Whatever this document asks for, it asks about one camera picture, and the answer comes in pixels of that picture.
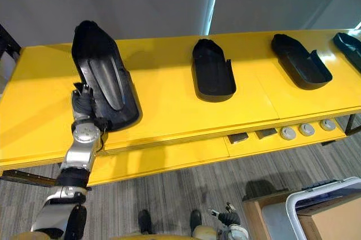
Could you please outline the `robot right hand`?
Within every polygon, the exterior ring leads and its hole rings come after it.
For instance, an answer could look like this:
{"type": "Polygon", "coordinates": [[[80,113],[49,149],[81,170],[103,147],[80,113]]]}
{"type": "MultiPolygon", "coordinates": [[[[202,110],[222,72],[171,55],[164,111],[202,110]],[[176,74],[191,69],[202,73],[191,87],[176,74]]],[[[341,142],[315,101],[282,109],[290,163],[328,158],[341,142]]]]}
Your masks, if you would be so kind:
{"type": "Polygon", "coordinates": [[[207,209],[207,213],[218,219],[223,225],[241,225],[239,214],[236,208],[230,203],[226,203],[226,211],[218,212],[214,209],[207,209]]]}

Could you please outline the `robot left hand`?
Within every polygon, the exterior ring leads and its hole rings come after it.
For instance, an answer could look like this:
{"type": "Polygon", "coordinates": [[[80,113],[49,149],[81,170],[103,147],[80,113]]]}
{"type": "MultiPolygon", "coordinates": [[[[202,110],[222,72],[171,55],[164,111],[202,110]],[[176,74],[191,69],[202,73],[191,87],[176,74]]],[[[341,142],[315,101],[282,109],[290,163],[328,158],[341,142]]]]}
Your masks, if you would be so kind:
{"type": "Polygon", "coordinates": [[[94,119],[93,89],[88,84],[74,83],[71,94],[73,118],[75,121],[94,119]]]}

